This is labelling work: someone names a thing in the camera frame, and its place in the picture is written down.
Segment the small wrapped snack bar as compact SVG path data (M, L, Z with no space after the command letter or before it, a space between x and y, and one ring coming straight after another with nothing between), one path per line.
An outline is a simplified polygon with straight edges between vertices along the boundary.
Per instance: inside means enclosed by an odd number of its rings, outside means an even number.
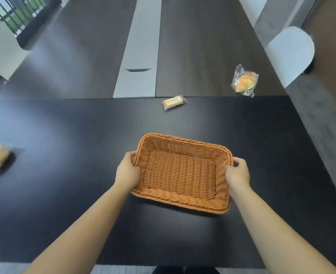
M174 107L184 105L186 102L187 101L185 97L183 97L182 95L178 95L178 96L162 101L162 105L163 105L164 111L167 111Z

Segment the black window railing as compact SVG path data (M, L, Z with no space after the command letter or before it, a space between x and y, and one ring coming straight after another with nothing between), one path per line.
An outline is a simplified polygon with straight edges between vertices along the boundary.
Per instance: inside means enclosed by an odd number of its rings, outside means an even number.
M20 37L60 4L61 0L0 0L0 22Z

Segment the person's right forearm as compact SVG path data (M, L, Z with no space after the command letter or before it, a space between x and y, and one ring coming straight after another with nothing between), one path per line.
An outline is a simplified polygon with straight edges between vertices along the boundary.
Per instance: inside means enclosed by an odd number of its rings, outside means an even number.
M336 267L249 184L231 183L230 194L270 274L336 274Z

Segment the bread bun in clear bag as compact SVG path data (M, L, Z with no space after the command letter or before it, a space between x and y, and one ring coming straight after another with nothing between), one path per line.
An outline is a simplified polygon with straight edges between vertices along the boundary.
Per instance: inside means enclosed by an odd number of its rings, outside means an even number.
M242 64L239 64L235 69L231 87L236 93L254 97L254 90L257 86L258 78L259 74L253 71L246 71Z

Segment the person's left hand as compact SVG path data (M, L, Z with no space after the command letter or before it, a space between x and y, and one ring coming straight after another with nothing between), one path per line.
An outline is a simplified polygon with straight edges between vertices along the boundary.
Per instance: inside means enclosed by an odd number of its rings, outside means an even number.
M135 155L136 151L127 152L117 167L114 188L125 194L129 194L139 183L131 183L130 179L130 171L131 167L134 166Z

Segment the person's right hand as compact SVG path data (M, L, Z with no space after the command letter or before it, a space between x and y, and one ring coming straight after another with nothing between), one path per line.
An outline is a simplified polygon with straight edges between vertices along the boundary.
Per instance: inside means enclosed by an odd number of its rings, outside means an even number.
M227 183L229 186L229 192L231 195L235 195L237 192L250 189L250 174L247 163L244 159L239 157L233 157L234 160L234 180Z

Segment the person's left forearm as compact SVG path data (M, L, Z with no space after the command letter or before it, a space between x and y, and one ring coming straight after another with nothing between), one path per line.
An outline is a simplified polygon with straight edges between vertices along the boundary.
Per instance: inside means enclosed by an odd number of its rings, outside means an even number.
M90 274L134 187L116 181L22 274Z

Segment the brown wicker basket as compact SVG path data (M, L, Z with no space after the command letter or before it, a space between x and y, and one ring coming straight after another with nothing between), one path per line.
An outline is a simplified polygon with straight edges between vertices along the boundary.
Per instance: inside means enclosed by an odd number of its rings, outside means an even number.
M140 168L133 195L212 214L229 211L225 168L233 166L224 146L159 133L139 141L133 165Z

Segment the white chair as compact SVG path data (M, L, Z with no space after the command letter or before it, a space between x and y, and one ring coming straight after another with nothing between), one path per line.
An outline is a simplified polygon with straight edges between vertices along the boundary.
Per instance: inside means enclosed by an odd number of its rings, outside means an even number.
M311 64L315 45L308 33L298 27L287 27L265 47L265 52L284 88Z
M11 30L0 21L0 76L9 81L29 53L19 46Z

